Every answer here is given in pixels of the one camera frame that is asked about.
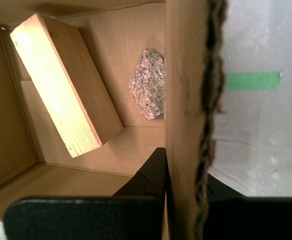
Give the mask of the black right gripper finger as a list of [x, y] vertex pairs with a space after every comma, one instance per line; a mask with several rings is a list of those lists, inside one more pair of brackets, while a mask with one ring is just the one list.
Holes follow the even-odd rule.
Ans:
[[160, 240], [167, 155], [158, 147], [112, 196], [28, 197], [13, 203], [3, 225], [9, 240]]
[[248, 197], [208, 176], [205, 240], [292, 240], [292, 197]]

